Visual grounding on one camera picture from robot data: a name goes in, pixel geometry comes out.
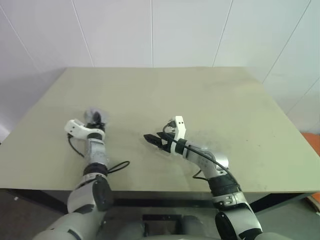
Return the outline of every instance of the black table frame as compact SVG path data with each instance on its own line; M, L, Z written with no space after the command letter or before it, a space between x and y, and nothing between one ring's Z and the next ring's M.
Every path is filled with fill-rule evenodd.
M45 207L61 214L67 214L64 202L41 191L29 189L4 189L6 192ZM312 193L270 193L252 203L250 206L255 213L283 206L291 201L296 201L310 196ZM114 199L116 207L161 207L161 208L213 208L211 200L202 199L173 199L173 198L117 198Z

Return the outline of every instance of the black cable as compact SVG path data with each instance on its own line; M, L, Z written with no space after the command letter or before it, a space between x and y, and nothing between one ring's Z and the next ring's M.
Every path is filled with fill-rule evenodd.
M178 144L178 145L181 145L183 146L184 148L190 150L191 152L194 152L195 154L198 154L200 155L201 157L205 158L205 159L208 159L210 162L213 162L214 164L218 165L220 168L222 168L224 171L226 171L226 173L233 179L233 181L238 185L238 187L240 186L239 183L237 182L236 178L232 175L232 173L226 168L224 167L222 164L220 164L219 162L217 162L216 160L213 160L211 159L210 157L208 157L207 155L203 154L202 152L199 152L195 149L192 149L191 147L179 142L179 141L176 141L174 140L169 134L167 134L166 132L166 128L169 127L170 124L168 123L167 125L165 125L162 129L162 132L163 134L168 138L170 139L172 142Z
M68 133L67 137L68 137L68 142L69 142L70 147L71 147L77 154L79 154L81 157L84 158L85 155L82 154L81 152L79 152L79 151L75 148L75 146L72 144L71 139L73 138L73 136ZM108 169L108 174L112 174L112 173L115 173L115 172L117 172L117 171L120 171L120 170L126 168L129 164L130 164L130 161L120 162L119 164L117 164L117 165L111 167L110 169Z
M202 171L199 170L195 175L192 176L192 178L193 178L193 179L201 179L201 180L205 180L205 181L208 182L208 180L207 180L206 178L198 176L201 172L202 172Z

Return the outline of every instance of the table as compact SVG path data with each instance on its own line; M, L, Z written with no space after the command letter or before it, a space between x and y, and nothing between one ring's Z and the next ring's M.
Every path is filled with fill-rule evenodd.
M238 67L68 68L0 146L0 188L72 190L86 161L68 145L64 125L83 121L88 107L108 112L112 164L131 161L108 176L114 191L209 191L192 179L197 166L143 138L176 115L187 140L227 155L244 192L320 190L319 157L262 84ZM77 147L84 151L83 143Z

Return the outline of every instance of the orange object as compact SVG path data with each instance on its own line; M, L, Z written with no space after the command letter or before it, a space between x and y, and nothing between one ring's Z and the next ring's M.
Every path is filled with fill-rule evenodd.
M320 156L320 135L312 133L302 133L307 142L313 147L315 152ZM320 212L320 192L314 193L307 197L313 206Z

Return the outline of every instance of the gray floor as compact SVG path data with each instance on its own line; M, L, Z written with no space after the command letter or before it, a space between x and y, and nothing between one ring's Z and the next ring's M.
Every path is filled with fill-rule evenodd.
M112 240L120 226L141 219L142 214L181 214L197 216L209 237L219 237L214 223L216 211L207 208L131 208L115 207L108 212L107 223L99 240ZM2 240L31 240L46 229L60 214L43 207L14 200L14 196L0 192L0 236ZM320 216L303 200L289 203L257 217L265 232L276 232L293 240L320 240ZM168 234L168 224L155 223L157 234Z

